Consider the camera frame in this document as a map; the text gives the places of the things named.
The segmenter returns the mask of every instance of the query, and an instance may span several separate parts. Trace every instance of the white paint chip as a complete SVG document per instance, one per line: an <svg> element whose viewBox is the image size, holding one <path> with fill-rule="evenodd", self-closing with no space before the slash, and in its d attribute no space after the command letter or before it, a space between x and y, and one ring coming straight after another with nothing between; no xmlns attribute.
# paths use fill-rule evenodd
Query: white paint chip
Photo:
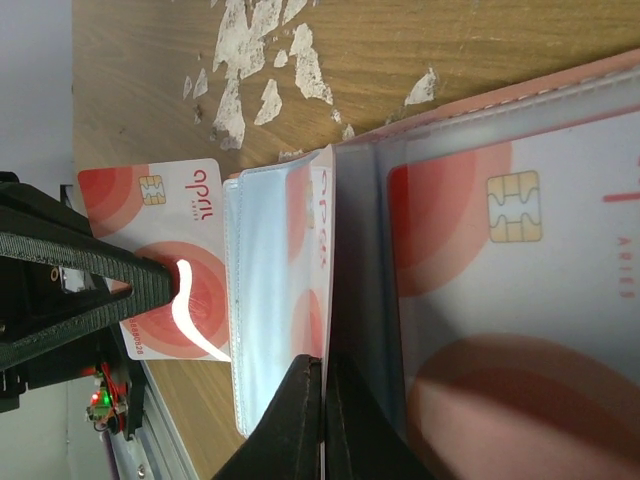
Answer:
<svg viewBox="0 0 640 480"><path fill-rule="evenodd" d="M306 4L307 0L289 0L287 2L287 7L284 9L282 24L284 25L293 20L293 17L299 14Z"/></svg>
<svg viewBox="0 0 640 480"><path fill-rule="evenodd" d="M196 86L193 87L193 98L198 98L209 91L209 80L207 79L207 72L205 69L200 70L198 80L196 80Z"/></svg>
<svg viewBox="0 0 640 480"><path fill-rule="evenodd" d="M344 127L344 130L342 130L342 140L349 140L355 136L356 132L353 131L353 127L350 123L347 124L347 126Z"/></svg>
<svg viewBox="0 0 640 480"><path fill-rule="evenodd" d="M296 28L290 55L296 57L296 86L304 98L319 98L333 105L331 88L322 79L318 53L313 49L313 33L306 23Z"/></svg>
<svg viewBox="0 0 640 480"><path fill-rule="evenodd" d="M229 132L229 136L220 142L223 150L239 150L244 141L245 123L242 118L242 104L240 103L240 93L238 86L240 82L237 78L227 80L216 119L213 121L213 128L220 131Z"/></svg>
<svg viewBox="0 0 640 480"><path fill-rule="evenodd" d="M282 0L259 1L253 10L251 28L244 0L226 0L226 6L218 30L213 71L224 62L227 79L243 80L264 67L264 36L278 27Z"/></svg>
<svg viewBox="0 0 640 480"><path fill-rule="evenodd" d="M187 78L184 79L184 87L182 87L182 99L186 100L189 96L189 92L193 88L193 82L191 81L191 77L187 75Z"/></svg>
<svg viewBox="0 0 640 480"><path fill-rule="evenodd" d="M289 61L289 55L286 50L280 50L276 55L276 59L273 61L273 66L276 68L284 67Z"/></svg>
<svg viewBox="0 0 640 480"><path fill-rule="evenodd" d="M297 157L298 155L302 155L302 150L296 150L295 152L280 152L278 154L278 163Z"/></svg>
<svg viewBox="0 0 640 480"><path fill-rule="evenodd" d="M336 123L342 123L342 115L340 115L340 112L338 111L337 108L334 108L333 110L331 110L331 120L333 120Z"/></svg>
<svg viewBox="0 0 640 480"><path fill-rule="evenodd" d="M264 102L262 108L253 122L256 125L264 125L280 114L282 99L278 94L278 83L275 80L270 79L267 82L267 86L262 93L262 101Z"/></svg>
<svg viewBox="0 0 640 480"><path fill-rule="evenodd" d="M404 100L405 106L433 101L436 98L436 81L436 72L433 71L433 68L429 67L424 77L418 80L411 90L411 93L407 95L407 98Z"/></svg>

